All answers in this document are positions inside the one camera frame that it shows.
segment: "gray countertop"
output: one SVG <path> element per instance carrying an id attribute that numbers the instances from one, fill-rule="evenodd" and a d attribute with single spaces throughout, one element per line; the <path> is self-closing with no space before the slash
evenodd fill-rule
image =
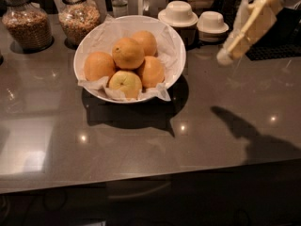
<path id="1" fill-rule="evenodd" d="M 115 105 L 77 86 L 75 50 L 22 54 L 2 24 L 0 193 L 301 158 L 300 58 L 228 68 L 187 51 L 170 103 Z"/>

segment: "bowl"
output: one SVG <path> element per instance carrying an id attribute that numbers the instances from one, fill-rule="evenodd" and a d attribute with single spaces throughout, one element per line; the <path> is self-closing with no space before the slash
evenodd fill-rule
<path id="1" fill-rule="evenodd" d="M 198 22 L 198 16 L 190 4 L 183 1 L 168 3 L 166 9 L 158 13 L 158 18 L 173 27 L 189 27 Z"/>
<path id="2" fill-rule="evenodd" d="M 227 24 L 224 23 L 224 17 L 221 13 L 215 11 L 205 11 L 198 19 L 198 31 L 207 34 L 222 34 L 229 30 Z"/>
<path id="3" fill-rule="evenodd" d="M 167 63 L 164 63 L 167 66 L 164 87 L 169 89 L 179 79 L 184 69 L 186 51 L 182 38 L 170 25 L 158 19 L 141 15 L 111 18 L 109 21 L 95 27 L 84 37 L 76 49 L 73 62 L 75 76 L 78 81 L 86 80 L 84 64 L 89 53 L 104 51 L 111 54 L 111 49 L 117 39 L 131 36 L 139 30 L 148 30 L 156 37 L 158 44 L 156 56 L 163 61 L 167 61 Z M 114 104 L 141 103 L 155 97 L 150 96 L 133 101 L 117 101 L 110 98 L 104 89 L 84 88 L 95 97 Z"/>

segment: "fruit bowl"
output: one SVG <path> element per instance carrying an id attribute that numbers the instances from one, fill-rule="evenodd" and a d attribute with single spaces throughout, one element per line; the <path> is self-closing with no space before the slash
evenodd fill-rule
<path id="1" fill-rule="evenodd" d="M 148 30 L 156 37 L 158 43 L 156 56 L 166 66 L 163 87 L 165 90 L 169 89 L 179 79 L 184 69 L 186 51 L 182 38 L 170 25 L 158 19 L 141 15 L 125 16 L 117 19 L 109 17 L 103 24 L 94 28 L 85 36 L 75 52 L 73 62 L 79 85 L 95 97 L 115 104 L 141 103 L 156 97 L 156 93 L 151 92 L 145 93 L 145 96 L 139 97 L 138 100 L 118 101 L 110 97 L 104 89 L 92 89 L 86 86 L 87 83 L 81 83 L 86 81 L 84 64 L 90 53 L 103 51 L 111 54 L 111 49 L 117 39 L 131 36 L 139 30 Z"/>

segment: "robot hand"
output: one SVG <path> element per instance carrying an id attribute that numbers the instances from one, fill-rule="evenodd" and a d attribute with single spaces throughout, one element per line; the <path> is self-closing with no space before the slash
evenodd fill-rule
<path id="1" fill-rule="evenodd" d="M 277 21 L 277 14 L 299 0 L 242 0 L 237 11 L 233 31 L 217 54 L 217 61 L 224 66 L 242 57 L 262 38 Z"/>

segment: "white bowl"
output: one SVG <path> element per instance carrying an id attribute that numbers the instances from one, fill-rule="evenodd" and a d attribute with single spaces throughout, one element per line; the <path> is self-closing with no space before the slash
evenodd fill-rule
<path id="1" fill-rule="evenodd" d="M 222 34 L 229 30 L 224 23 L 224 17 L 221 13 L 215 11 L 205 11 L 198 19 L 198 31 L 210 34 Z"/>
<path id="2" fill-rule="evenodd" d="M 124 16 L 119 17 L 117 19 L 109 22 L 109 25 L 105 25 L 104 23 L 94 28 L 91 32 L 89 32 L 82 42 L 79 44 L 75 56 L 73 67 L 75 71 L 76 78 L 78 80 L 86 80 L 83 75 L 84 64 L 86 57 L 89 53 L 93 51 L 103 51 L 110 53 L 113 44 L 109 44 L 106 42 L 101 42 L 99 38 L 101 36 L 104 37 L 104 40 L 110 40 L 111 37 L 124 37 L 125 34 L 130 34 L 131 32 L 135 32 L 138 30 L 149 30 L 156 38 L 162 38 L 162 36 L 168 36 L 170 40 L 168 41 L 168 48 L 174 48 L 173 54 L 175 55 L 174 63 L 171 68 L 169 68 L 169 73 L 166 74 L 165 79 L 165 87 L 169 89 L 181 76 L 182 71 L 184 69 L 185 61 L 186 61 L 186 51 L 185 46 L 182 42 L 182 38 L 180 35 L 168 24 L 165 24 L 157 19 L 147 16 L 133 15 L 133 16 Z M 157 41 L 158 49 L 162 47 L 160 43 L 161 40 Z M 148 101 L 149 99 L 141 99 L 135 101 L 116 101 L 112 98 L 109 98 L 108 95 L 104 92 L 103 89 L 87 89 L 90 94 L 110 103 L 115 104 L 135 104 Z"/>
<path id="3" fill-rule="evenodd" d="M 192 11 L 190 4 L 183 1 L 168 3 L 166 9 L 159 12 L 158 18 L 173 27 L 187 27 L 198 22 L 198 16 Z"/>

